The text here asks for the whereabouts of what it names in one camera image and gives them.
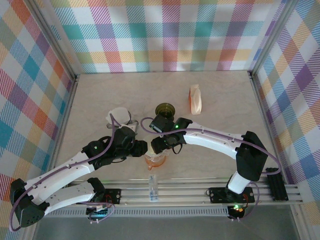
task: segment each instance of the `purple cable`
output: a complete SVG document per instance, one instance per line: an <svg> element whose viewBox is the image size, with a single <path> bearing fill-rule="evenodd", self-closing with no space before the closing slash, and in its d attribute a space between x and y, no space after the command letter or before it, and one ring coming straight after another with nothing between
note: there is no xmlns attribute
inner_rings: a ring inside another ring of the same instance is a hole
<svg viewBox="0 0 320 240"><path fill-rule="evenodd" d="M116 124L118 124L119 127L121 126L121 124L120 124L116 119L113 119L113 121L114 121Z"/></svg>
<svg viewBox="0 0 320 240"><path fill-rule="evenodd" d="M244 140L241 140L241 139L237 139L237 138L231 138L230 136L228 135L224 135L224 134L221 134L221 133L217 133L217 132L214 132L214 131L209 131L209 130L204 130L204 129L198 129L198 128L184 128L184 129L177 129L177 130L173 130L173 131L166 131L166 132L154 132L154 131L149 131L148 129L146 129L143 125L143 121L144 120L147 120L147 119L150 119L150 120L153 120L152 117L144 117L143 119L141 119L140 121L140 125L141 125L141 128L143 130L145 130L147 133L149 134L155 134L155 135L168 135L168 134L175 134L175 133L178 133L178 132L188 132L188 131L195 131L195 132L199 132L199 133L208 133L208 134L211 134L211 135L214 135L214 136L217 136L217 137L220 137L220 138L224 138L226 140L231 140L233 139L235 142L238 142L238 143L242 143L242 144L246 144L246 145L249 145L251 147L254 147L255 149L258 149L259 151L263 152L264 154L267 154L270 158L272 158L276 164L278 165L278 170L277 171L273 171L273 172L265 172L263 171L262 174L266 174L266 175L275 175L275 174L278 174L281 172L282 170L282 167L281 167L281 164L279 162L279 160L273 156L271 153L269 153L267 150L263 149L262 147L258 146L258 145L255 145L251 142L248 142L248 141L244 141Z"/></svg>
<svg viewBox="0 0 320 240"><path fill-rule="evenodd" d="M110 113L110 117L111 117L111 124L112 124L112 136L111 136L111 139L110 139L110 142L108 144L108 146L106 146L106 148L101 152L99 153L98 155L96 156L93 156L93 157L90 157L89 159L86 159L86 160L83 160L83 161L80 161L80 162L77 162L77 163L73 163L73 164L70 164L69 165L69 168L71 167L74 167L74 166L77 166L77 165L81 165L83 163L87 163L89 161L92 161L94 159L97 159L99 157L101 157L103 154L106 153L106 151L108 151L108 149L111 147L111 144L115 138L115 131L116 131L116 128L115 128L115 118L114 116ZM21 196L15 201L15 203L13 204L12 206L12 209L11 209L11 212L10 212L10 216L9 216L9 230L11 232L16 232L18 231L21 226L17 227L17 228L14 228L13 224L12 224L12 221L13 221L13 218L14 218L14 213L15 213L15 210L19 204L19 202L21 201L21 199L27 195L34 187L33 186L38 186L39 184L41 184L43 181L47 180L48 178L52 177L53 175L61 172L62 170L65 170L67 169L68 167L67 166L63 166L53 172L51 172L50 174L48 174L47 176L43 177L41 180L37 181L36 183L34 183L31 187L29 187L27 190L25 190L24 193L21 194Z"/></svg>
<svg viewBox="0 0 320 240"><path fill-rule="evenodd" d="M116 210L116 206L113 204L113 203L111 203L111 202L91 202L91 201L82 201L82 202L80 202L80 204L87 204L87 205L109 205L109 206L112 206L112 211L111 212L109 212L105 217L103 217L102 219L100 219L100 220L97 220L97 221L95 221L95 223L100 223L100 222L102 222L102 221L104 221L104 220L106 220L107 218L109 218L114 212L115 212L115 210ZM91 218L91 215L92 215L93 213L90 213L89 214L89 220L91 221L91 222L93 222L93 220L92 220L92 218Z"/></svg>

